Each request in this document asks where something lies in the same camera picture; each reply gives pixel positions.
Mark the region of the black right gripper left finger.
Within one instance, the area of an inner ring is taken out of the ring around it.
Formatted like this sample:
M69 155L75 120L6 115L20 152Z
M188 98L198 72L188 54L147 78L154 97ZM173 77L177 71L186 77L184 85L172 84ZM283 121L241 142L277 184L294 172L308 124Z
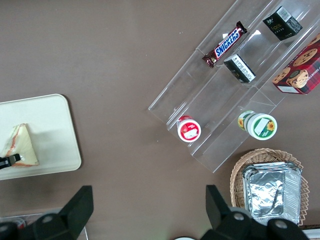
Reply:
M21 240L76 240L94 211L93 188L82 186L58 213L47 213L19 232Z

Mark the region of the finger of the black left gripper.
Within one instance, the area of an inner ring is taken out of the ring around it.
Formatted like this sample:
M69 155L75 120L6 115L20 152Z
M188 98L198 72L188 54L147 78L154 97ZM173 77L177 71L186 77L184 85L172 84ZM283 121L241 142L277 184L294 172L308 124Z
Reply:
M0 167L1 168L12 167L16 162L18 162L20 160L21 160L21 157L19 154L1 157L0 158Z

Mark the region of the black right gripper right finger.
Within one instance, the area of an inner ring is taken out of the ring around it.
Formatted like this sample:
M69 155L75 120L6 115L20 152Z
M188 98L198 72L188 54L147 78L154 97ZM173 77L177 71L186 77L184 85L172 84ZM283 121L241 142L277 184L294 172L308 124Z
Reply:
M231 211L215 185L207 185L205 209L211 224L201 240L248 240L251 219L240 211Z

